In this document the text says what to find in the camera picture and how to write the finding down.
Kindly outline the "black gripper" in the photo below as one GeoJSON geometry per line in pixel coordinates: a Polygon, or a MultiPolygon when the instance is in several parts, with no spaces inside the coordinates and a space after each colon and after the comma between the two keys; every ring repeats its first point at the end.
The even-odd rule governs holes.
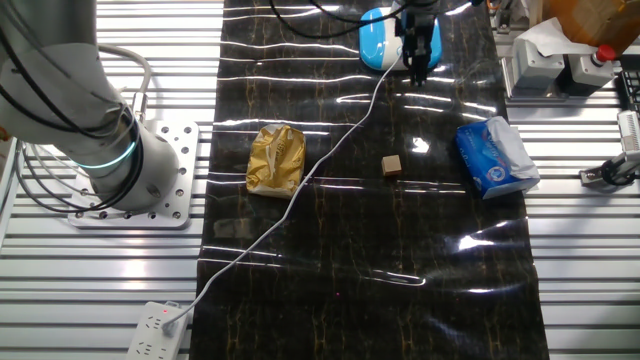
{"type": "Polygon", "coordinates": [[[411,85],[422,86],[426,81],[435,23],[434,11],[420,9],[405,9],[396,21],[396,35],[403,43],[403,63],[407,68],[411,85]],[[410,51],[426,51],[424,54],[416,55],[416,70],[410,51]]]}

